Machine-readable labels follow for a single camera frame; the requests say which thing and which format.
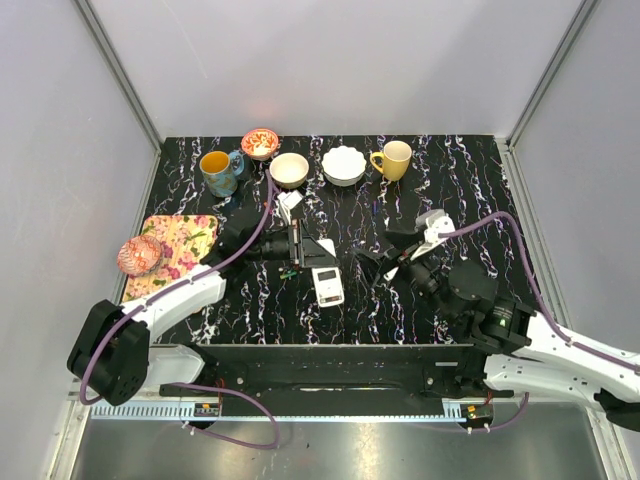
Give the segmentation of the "white red remote control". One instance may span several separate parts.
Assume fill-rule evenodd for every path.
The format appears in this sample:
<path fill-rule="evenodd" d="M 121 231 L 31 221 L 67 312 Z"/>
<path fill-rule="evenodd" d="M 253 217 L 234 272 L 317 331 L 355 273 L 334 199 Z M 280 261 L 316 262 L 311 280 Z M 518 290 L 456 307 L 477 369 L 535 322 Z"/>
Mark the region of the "white red remote control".
<path fill-rule="evenodd" d="M 334 268 L 313 268 L 311 273 L 320 308 L 334 307 L 344 302 L 344 289 L 338 264 Z"/>

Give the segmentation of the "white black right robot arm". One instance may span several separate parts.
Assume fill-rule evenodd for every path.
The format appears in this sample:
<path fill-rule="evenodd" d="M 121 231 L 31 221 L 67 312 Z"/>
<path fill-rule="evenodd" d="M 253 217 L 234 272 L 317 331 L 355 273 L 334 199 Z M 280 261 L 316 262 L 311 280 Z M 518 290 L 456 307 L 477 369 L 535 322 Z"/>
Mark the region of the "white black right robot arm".
<path fill-rule="evenodd" d="M 389 231 L 385 252 L 354 255 L 371 285 L 398 280 L 425 299 L 459 336 L 454 366 L 424 371 L 428 392 L 450 398 L 489 392 L 563 397 L 639 429 L 638 355 L 558 325 L 541 309 L 504 296 L 470 260 L 443 270 L 432 252 L 455 233 L 448 217 L 415 232 Z"/>

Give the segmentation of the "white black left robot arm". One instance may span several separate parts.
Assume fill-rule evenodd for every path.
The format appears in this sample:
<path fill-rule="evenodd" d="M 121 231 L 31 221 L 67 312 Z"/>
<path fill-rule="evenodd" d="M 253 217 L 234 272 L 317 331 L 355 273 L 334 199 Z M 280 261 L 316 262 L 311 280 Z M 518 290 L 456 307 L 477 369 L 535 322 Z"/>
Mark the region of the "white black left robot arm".
<path fill-rule="evenodd" d="M 195 395 L 213 390 L 213 358 L 195 345 L 152 349 L 153 342 L 201 308 L 223 300 L 246 264 L 287 261 L 296 270 L 337 266 L 333 242 L 315 238 L 293 218 L 268 231 L 269 214 L 241 209 L 230 217 L 209 252 L 188 273 L 154 293 L 119 305 L 96 303 L 67 360 L 86 405 L 119 406 L 139 390 L 175 384 Z"/>

